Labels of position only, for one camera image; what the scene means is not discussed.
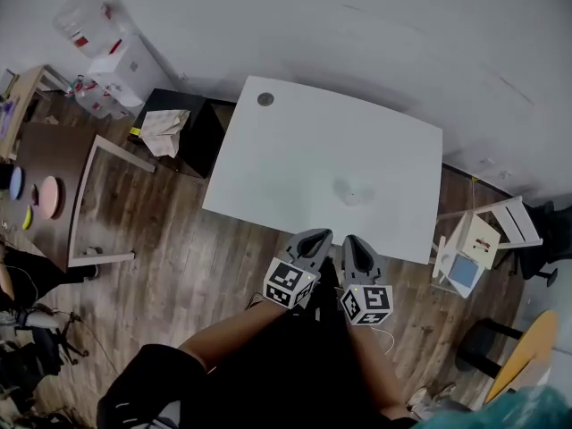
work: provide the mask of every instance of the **wooden floor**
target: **wooden floor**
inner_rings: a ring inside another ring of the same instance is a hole
[[[228,123],[231,109],[217,110]],[[51,115],[60,125],[90,126],[111,141],[130,148],[125,137],[129,120],[90,119],[73,102],[54,97],[42,102],[35,119]],[[201,209],[206,184],[159,165],[150,174],[110,155],[98,155],[81,206],[77,249],[99,246],[104,252],[134,249],[130,263],[104,265],[93,282],[61,286],[42,301],[74,310],[94,332],[114,366],[122,370],[149,342],[178,345],[197,330],[243,310],[276,251],[288,235]],[[475,185],[475,204],[502,196]],[[471,207],[471,181],[443,171],[440,212]],[[446,228],[455,225],[446,224]],[[11,231],[8,240],[33,250]],[[394,288],[395,312],[383,329],[395,336],[388,357],[405,385],[405,397],[428,385],[437,390],[457,383],[453,397],[474,402],[487,385],[478,372],[455,368],[455,346],[482,317],[511,324],[523,290],[519,276],[509,276],[509,263],[484,275],[472,296],[459,296],[430,286],[432,267],[391,260],[388,274]],[[391,345],[379,332],[384,349]],[[76,408],[95,427],[96,404],[115,377],[103,350],[86,326],[74,327],[72,339],[90,356],[65,366],[57,377],[38,386],[38,407]],[[491,358],[501,353],[495,345]]]

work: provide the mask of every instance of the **plate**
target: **plate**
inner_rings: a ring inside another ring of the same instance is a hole
[[[10,198],[15,200],[20,196],[21,185],[23,184],[24,173],[20,167],[14,167],[12,178],[10,179]]]
[[[60,201],[60,189],[57,180],[48,176],[39,189],[39,213],[44,219],[49,219],[55,214]]]

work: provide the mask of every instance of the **pink plate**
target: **pink plate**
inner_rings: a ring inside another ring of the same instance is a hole
[[[39,189],[39,213],[44,219],[51,218],[57,210],[60,201],[60,190],[57,180],[53,176],[48,176]]]

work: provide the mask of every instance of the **teal fabric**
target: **teal fabric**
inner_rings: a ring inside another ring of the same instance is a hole
[[[549,386],[524,388],[503,394],[478,411],[442,411],[419,423],[419,429],[570,429],[572,409],[564,397]]]

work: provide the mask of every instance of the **round wooden table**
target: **round wooden table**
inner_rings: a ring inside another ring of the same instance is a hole
[[[517,346],[504,366],[496,364],[485,355],[492,346],[495,333],[518,340]],[[550,360],[557,333],[558,315],[554,310],[543,312],[526,332],[495,323],[491,319],[481,320],[459,344],[458,368],[467,370],[462,367],[463,364],[467,364],[494,378],[485,400],[485,403],[488,403],[520,374],[531,359]]]

